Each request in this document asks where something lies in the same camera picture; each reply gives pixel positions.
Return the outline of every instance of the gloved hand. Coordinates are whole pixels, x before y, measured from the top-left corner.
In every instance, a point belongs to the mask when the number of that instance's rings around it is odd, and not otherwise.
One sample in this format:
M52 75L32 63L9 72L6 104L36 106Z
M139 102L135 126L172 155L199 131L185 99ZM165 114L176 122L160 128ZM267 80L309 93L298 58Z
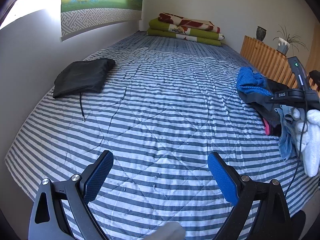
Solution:
M304 121L304 111L293 110L293 118L297 121L296 149L300 149L300 140ZM317 175L320 163L320 111L309 110L307 112L307 122L301 142L301 154L303 159L304 171L309 177Z

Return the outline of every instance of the quilted mattress cover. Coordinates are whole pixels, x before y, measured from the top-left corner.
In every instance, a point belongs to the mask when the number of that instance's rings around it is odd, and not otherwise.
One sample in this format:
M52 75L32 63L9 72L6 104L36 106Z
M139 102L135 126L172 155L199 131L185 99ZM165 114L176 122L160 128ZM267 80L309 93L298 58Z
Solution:
M296 160L282 161L278 138L266 136L254 109L236 92L241 66L230 47L214 47L138 32L86 60L116 61L101 94L53 99L50 90L18 132L5 163L34 199L41 180L69 179L103 150L114 166L89 207L111 240L141 239L167 221L178 221L186 239L212 239L232 209L208 170L217 151L239 174L285 191ZM287 195L291 215L318 189L300 165ZM250 230L254 202L240 239ZM75 237L81 233L68 202Z

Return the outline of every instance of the green blanket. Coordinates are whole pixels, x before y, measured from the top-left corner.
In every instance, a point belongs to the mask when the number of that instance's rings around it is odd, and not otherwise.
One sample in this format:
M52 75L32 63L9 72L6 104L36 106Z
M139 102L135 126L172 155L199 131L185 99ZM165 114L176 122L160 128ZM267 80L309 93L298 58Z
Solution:
M218 41L221 41L224 39L224 35L221 33L214 33L214 32L194 29L194 28L178 26L170 23L164 23L164 22L160 22L158 18L151 20L149 22L149 26L151 29L154 29L154 30L184 34L189 36L201 37L205 39L218 40Z
M160 31L160 30L154 30L151 28L149 28L147 30L147 34L149 36L161 36L161 37L168 37L168 38L176 38L176 39L187 40L187 41L195 41L195 42L209 44L209 45L221 46L221 42L217 41L217 40L210 40L210 39L205 39L205 38L201 38L201 37L165 32L165 31Z

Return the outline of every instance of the spider plant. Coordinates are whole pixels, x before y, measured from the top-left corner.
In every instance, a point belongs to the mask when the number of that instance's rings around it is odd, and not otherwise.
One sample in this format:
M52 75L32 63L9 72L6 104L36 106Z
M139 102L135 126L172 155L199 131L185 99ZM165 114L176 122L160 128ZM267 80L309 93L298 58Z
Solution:
M301 37L299 36L299 35L293 35L293 36L290 36L290 33L288 34L287 33L287 28L284 26L284 28L280 25L280 27L281 27L281 29L282 29L282 31L277 31L278 33L281 33L281 35L282 35L282 37L283 37L283 39L286 41L286 42L288 42L290 45L292 45L292 55L293 55L293 47L295 47L297 50L298 50L298 52L299 52L299 49L298 49L298 45L301 45L303 48L305 48L305 49L307 49L308 50L308 48L307 48L307 46L300 40L301 39Z

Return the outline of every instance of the wooden headboard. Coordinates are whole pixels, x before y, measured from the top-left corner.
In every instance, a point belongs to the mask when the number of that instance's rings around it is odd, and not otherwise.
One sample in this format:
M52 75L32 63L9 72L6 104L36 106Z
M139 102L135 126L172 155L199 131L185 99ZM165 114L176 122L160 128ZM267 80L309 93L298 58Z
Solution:
M297 81L291 71L287 57L262 41L244 36L240 54L267 78L285 84L289 88L297 87ZM320 96L320 86L315 84L309 75L307 78L311 88L318 91Z

